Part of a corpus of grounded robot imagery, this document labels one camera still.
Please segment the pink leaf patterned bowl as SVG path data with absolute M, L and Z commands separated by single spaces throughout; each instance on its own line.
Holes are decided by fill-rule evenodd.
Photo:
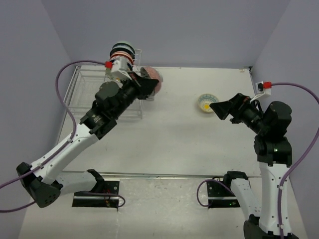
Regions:
M 151 74 L 151 78 L 150 79 L 156 79 L 158 80 L 158 83 L 155 87 L 155 89 L 153 90 L 152 94 L 157 94 L 160 90 L 161 90 L 161 85 L 163 83 L 163 77 L 160 74 L 160 72 L 158 70 L 156 70 L 153 67 L 147 66 L 150 70 L 150 74 Z

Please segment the yellow teal patterned bowl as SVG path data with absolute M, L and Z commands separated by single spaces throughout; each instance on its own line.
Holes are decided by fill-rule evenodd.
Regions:
M 212 103 L 218 103 L 219 99 L 213 94 L 202 94 L 197 100 L 199 108 L 207 114 L 214 113 L 214 110 L 210 107 Z

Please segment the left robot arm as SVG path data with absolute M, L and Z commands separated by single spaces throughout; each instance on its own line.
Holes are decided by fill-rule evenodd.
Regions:
M 61 195 L 82 193 L 86 196 L 112 197 L 102 193 L 103 177 L 94 169 L 81 174 L 64 175 L 62 171 L 85 149 L 108 134 L 120 115 L 136 100 L 145 100 L 156 93 L 162 83 L 142 67 L 137 74 L 129 72 L 119 85 L 106 81 L 95 94 L 91 109 L 74 125 L 72 132 L 41 159 L 21 163 L 16 171 L 22 186 L 40 208 L 51 205 Z

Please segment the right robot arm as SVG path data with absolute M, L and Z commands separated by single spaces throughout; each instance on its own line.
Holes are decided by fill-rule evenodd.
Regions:
M 255 134 L 254 150 L 262 179 L 262 203 L 258 203 L 247 175 L 229 171 L 222 189 L 235 196 L 245 216 L 246 239 L 295 239 L 288 215 L 287 173 L 292 168 L 292 147 L 286 138 L 292 110 L 283 102 L 274 101 L 265 111 L 258 100 L 241 93 L 233 98 L 211 103 L 210 108 L 221 119 L 232 116 L 233 124 L 243 123 Z

